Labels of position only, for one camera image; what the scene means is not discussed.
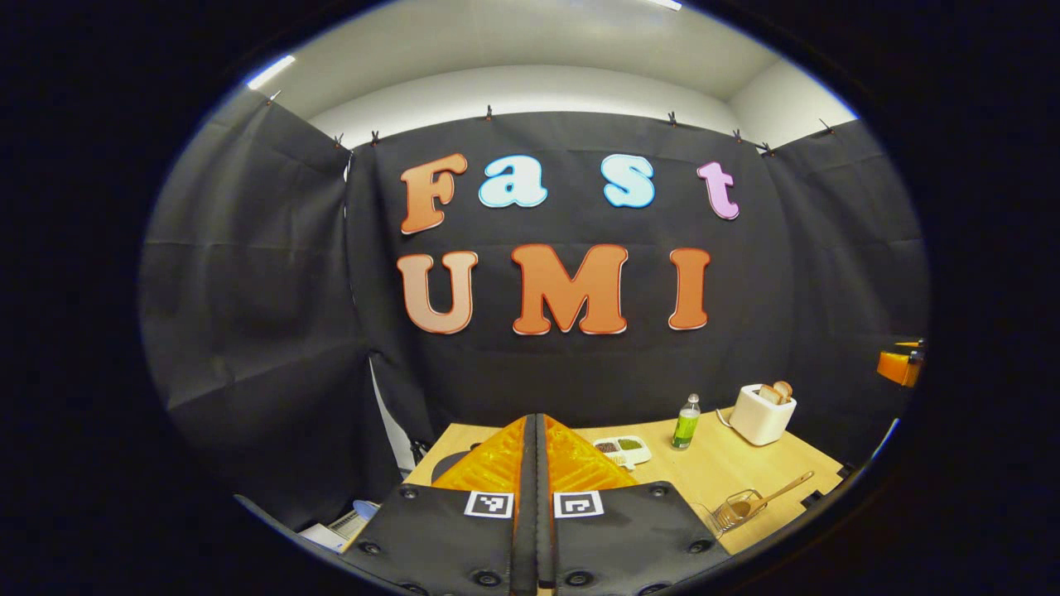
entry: pink letter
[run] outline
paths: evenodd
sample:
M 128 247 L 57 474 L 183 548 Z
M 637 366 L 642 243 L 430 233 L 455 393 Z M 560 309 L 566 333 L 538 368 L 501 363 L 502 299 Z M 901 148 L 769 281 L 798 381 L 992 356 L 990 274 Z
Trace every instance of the pink letter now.
M 740 208 L 735 203 L 729 203 L 728 192 L 725 190 L 725 187 L 732 186 L 732 176 L 722 172 L 722 165 L 717 161 L 707 163 L 695 173 L 707 181 L 707 197 L 714 213 L 722 220 L 736 220 Z

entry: black curtain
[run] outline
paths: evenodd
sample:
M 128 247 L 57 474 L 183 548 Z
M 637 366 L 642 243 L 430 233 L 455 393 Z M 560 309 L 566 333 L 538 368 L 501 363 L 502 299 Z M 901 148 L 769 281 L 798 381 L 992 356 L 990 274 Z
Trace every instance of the black curtain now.
M 454 176 L 452 201 L 435 201 L 443 223 L 403 234 L 402 173 L 455 153 L 469 165 Z M 649 160 L 655 187 L 650 205 L 616 208 L 605 199 L 601 161 L 612 154 Z M 479 200 L 487 164 L 510 155 L 540 161 L 548 196 L 536 207 L 489 208 Z M 722 220 L 710 207 L 696 175 L 710 161 L 732 176 L 736 220 Z M 348 192 L 351 279 L 358 308 L 372 314 L 365 326 L 378 351 L 379 390 L 413 438 L 437 435 L 450 422 L 504 425 L 536 411 L 575 426 L 661 420 L 676 416 L 691 392 L 705 409 L 730 405 L 741 385 L 784 374 L 793 315 L 790 241 L 773 182 L 748 143 L 606 113 L 469 119 L 356 147 Z M 542 336 L 514 333 L 523 282 L 511 252 L 530 243 L 554 247 L 570 276 L 589 247 L 625 247 L 621 313 L 628 330 L 586 335 L 577 325 L 569 333 L 553 325 Z M 677 292 L 669 255 L 681 247 L 711 257 L 704 288 L 709 322 L 694 331 L 668 326 Z M 431 305 L 447 312 L 450 277 L 441 258 L 456 250 L 478 255 L 472 320 L 453 335 L 422 331 L 405 312 L 396 260 L 413 253 L 434 259 Z
M 794 260 L 789 430 L 860 463 L 901 418 L 912 389 L 876 372 L 880 350 L 925 337 L 929 267 L 913 200 L 859 121 L 762 160 L 780 195 Z
M 233 492 L 296 530 L 401 481 L 346 270 L 348 159 L 244 90 L 175 163 L 143 246 L 166 410 Z

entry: white ceiling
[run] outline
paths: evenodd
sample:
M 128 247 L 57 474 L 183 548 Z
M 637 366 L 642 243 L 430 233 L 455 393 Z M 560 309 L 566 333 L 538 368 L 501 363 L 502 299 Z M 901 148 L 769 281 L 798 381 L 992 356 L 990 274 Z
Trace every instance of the white ceiling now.
M 400 83 L 509 65 L 602 68 L 728 101 L 779 59 L 688 6 L 647 0 L 399 0 L 292 53 L 260 91 L 282 89 L 306 120 Z

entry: light blue letter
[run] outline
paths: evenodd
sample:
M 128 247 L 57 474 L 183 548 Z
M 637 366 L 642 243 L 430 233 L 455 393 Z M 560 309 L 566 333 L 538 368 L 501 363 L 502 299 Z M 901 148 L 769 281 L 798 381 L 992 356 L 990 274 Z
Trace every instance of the light blue letter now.
M 655 199 L 655 174 L 652 164 L 635 155 L 608 155 L 600 163 L 600 173 L 610 185 L 603 195 L 615 207 L 648 207 Z
M 487 207 L 537 207 L 548 190 L 541 186 L 541 162 L 528 155 L 509 155 L 485 166 L 489 178 L 478 188 L 478 199 Z

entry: wooden spoon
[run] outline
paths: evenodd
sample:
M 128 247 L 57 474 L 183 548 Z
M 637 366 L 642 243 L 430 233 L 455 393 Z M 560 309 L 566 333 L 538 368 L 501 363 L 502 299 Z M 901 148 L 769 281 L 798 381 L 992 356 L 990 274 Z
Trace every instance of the wooden spoon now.
M 793 488 L 801 485 L 802 483 L 809 480 L 810 477 L 812 477 L 812 476 L 813 476 L 813 471 L 811 470 L 811 471 L 807 472 L 806 474 L 802 474 L 798 478 L 795 478 L 794 480 L 792 480 L 792 483 L 790 485 L 788 485 L 787 487 L 778 490 L 777 492 L 771 494 L 770 496 L 766 496 L 765 498 L 759 498 L 758 501 L 755 501 L 755 502 L 741 501 L 741 502 L 738 502 L 738 503 L 734 503 L 732 506 L 731 506 L 732 507 L 732 512 L 736 513 L 737 515 L 739 515 L 741 519 L 749 518 L 755 511 L 758 511 L 762 507 L 765 507 L 765 504 L 768 503 L 770 501 L 772 501 L 772 499 L 780 496 L 781 494 L 783 494 L 783 493 L 792 490 Z

